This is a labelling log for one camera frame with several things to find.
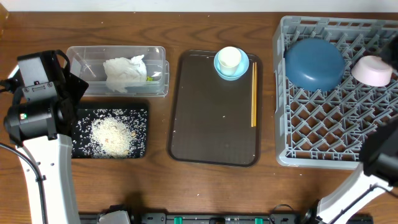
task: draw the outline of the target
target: clear plastic container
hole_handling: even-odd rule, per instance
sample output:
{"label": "clear plastic container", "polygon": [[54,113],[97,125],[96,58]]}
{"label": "clear plastic container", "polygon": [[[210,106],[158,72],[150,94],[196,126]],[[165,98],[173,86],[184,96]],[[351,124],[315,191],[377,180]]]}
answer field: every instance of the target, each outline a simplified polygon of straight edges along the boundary
{"label": "clear plastic container", "polygon": [[[131,82],[127,93],[110,90],[106,86],[104,62],[114,58],[131,59],[145,55],[147,77],[152,81]],[[152,46],[74,46],[67,50],[72,74],[88,82],[85,96],[166,96],[169,92],[169,63],[165,49]]]}

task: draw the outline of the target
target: wooden chopstick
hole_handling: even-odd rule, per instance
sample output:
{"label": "wooden chopstick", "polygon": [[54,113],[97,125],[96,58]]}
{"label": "wooden chopstick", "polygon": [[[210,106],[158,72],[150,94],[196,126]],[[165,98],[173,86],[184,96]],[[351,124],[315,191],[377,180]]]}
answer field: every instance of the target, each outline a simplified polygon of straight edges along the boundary
{"label": "wooden chopstick", "polygon": [[254,127],[257,126],[257,62],[254,62]]}
{"label": "wooden chopstick", "polygon": [[252,66],[252,78],[251,78],[251,127],[254,127],[254,82],[255,82],[255,78],[254,78],[254,65],[255,63],[253,63]]}

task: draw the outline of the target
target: wooden table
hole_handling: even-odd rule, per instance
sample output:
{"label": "wooden table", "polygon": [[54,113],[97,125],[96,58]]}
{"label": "wooden table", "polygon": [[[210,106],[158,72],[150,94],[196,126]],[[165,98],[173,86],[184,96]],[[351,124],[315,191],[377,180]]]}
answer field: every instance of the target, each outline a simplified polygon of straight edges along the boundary
{"label": "wooden table", "polygon": [[[147,154],[143,159],[73,160],[79,211],[99,212],[127,203],[138,212],[250,214],[269,213],[287,203],[303,213],[317,198],[335,190],[351,171],[282,167],[276,162],[272,36],[282,16],[292,14],[398,20],[398,14],[353,13],[12,12],[0,40],[0,78],[15,67],[17,56],[42,50],[66,51],[74,45],[161,45],[170,62],[170,91],[165,98],[145,99],[150,106]],[[188,49],[219,50],[227,45],[258,55],[264,65],[261,158],[250,168],[177,162],[165,146],[178,58]],[[3,119],[11,95],[0,95],[0,102]],[[0,141],[9,142],[2,125]],[[385,194],[361,212],[371,213],[377,224],[395,223],[397,208],[398,201]],[[21,165],[6,151],[0,151],[0,223],[30,223]]]}

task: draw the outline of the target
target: pink bowl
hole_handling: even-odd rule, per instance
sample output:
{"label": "pink bowl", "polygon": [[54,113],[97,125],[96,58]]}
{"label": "pink bowl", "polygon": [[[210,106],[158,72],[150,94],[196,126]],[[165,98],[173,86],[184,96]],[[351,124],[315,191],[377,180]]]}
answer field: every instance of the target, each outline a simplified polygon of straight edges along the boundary
{"label": "pink bowl", "polygon": [[351,74],[355,79],[369,86],[385,86],[391,80],[392,67],[377,56],[365,56],[361,58]]}

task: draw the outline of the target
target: dish drying basket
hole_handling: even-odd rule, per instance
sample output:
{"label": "dish drying basket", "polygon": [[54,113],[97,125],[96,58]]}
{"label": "dish drying basket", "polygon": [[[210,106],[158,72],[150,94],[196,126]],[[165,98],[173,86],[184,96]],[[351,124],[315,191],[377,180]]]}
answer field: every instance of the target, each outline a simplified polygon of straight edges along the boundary
{"label": "dish drying basket", "polygon": [[[398,73],[387,86],[358,82],[351,69],[398,35],[398,21],[285,16],[272,39],[276,79],[275,149],[283,166],[355,169],[367,135],[398,113]],[[301,39],[329,41],[346,66],[332,91],[307,91],[285,74],[286,52]]]}

